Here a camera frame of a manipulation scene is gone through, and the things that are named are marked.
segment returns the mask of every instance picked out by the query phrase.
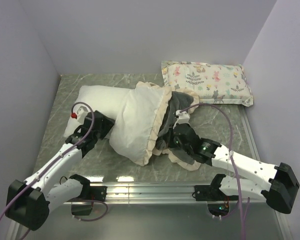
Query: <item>pillow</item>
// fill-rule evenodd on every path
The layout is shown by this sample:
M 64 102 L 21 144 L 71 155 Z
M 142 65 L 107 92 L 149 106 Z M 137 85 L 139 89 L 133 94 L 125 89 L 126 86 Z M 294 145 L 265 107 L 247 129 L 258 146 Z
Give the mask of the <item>pillow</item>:
M 88 104 L 92 110 L 97 110 L 108 118 L 116 120 L 121 103 L 130 91 L 131 89 L 112 86 L 82 86 L 75 103 L 84 102 Z M 78 104 L 73 108 L 73 111 L 79 115 L 82 108 L 85 109 L 86 107 L 82 104 Z M 70 117 L 63 136 L 70 136 L 80 125 L 81 123 L 79 123 L 77 119 Z
M 139 82 L 122 101 L 109 139 L 112 148 L 135 164 L 147 165 L 171 96 L 171 87 Z
M 163 61 L 165 86 L 193 90 L 201 103 L 242 104 L 254 102 L 241 65 L 213 65 L 202 62 Z

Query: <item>gray wall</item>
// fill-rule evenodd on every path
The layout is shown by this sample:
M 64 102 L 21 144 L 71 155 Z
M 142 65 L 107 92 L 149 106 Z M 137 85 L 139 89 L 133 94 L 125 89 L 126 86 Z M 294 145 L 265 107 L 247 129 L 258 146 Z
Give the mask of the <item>gray wall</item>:
M 300 181 L 300 0 L 278 0 L 244 66 L 255 97 L 248 119 L 264 161 L 286 162 Z M 300 240 L 300 190 L 288 216 Z
M 10 183 L 33 171 L 59 78 L 21 4 L 0 0 L 0 213 Z
M 20 0 L 59 73 L 242 63 L 276 0 Z

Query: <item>gray marble surface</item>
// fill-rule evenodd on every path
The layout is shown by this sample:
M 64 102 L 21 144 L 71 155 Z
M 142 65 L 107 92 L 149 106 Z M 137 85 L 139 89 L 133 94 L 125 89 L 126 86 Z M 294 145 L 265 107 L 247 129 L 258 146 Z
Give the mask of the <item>gray marble surface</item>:
M 133 89 L 139 82 L 163 85 L 161 74 L 67 74 L 63 75 L 55 97 L 50 118 L 42 140 L 34 171 L 40 169 L 64 144 L 63 137 L 70 109 L 83 85 L 104 85 Z M 222 105 L 233 125 L 233 150 L 251 157 L 248 139 L 237 105 Z M 203 138 L 228 145 L 229 125 L 224 116 L 209 106 L 199 107 L 190 118 L 191 126 Z M 192 182 L 210 183 L 216 174 L 229 172 L 202 164 L 196 171 L 183 169 L 170 162 L 167 155 L 153 156 L 149 164 L 139 166 L 118 155 L 108 140 L 100 140 L 79 163 L 68 172 L 67 177 L 79 174 L 92 182 Z

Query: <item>black wire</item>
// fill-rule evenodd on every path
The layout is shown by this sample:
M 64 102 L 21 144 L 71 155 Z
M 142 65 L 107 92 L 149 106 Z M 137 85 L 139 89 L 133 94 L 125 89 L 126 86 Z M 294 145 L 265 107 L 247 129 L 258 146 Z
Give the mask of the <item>black wire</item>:
M 66 181 L 68 180 L 68 178 L 67 178 L 66 176 L 62 176 L 62 177 L 60 178 L 60 181 L 59 181 L 60 185 L 61 185 L 61 180 L 62 180 L 62 178 L 65 178 Z

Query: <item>animal print pillow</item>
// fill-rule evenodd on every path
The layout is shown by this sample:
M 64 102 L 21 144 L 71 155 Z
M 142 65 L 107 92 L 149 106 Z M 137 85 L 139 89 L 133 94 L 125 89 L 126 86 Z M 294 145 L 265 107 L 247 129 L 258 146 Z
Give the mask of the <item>animal print pillow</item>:
M 254 103 L 242 65 L 163 61 L 161 70 L 165 86 L 190 89 L 199 95 L 201 103 L 247 107 Z

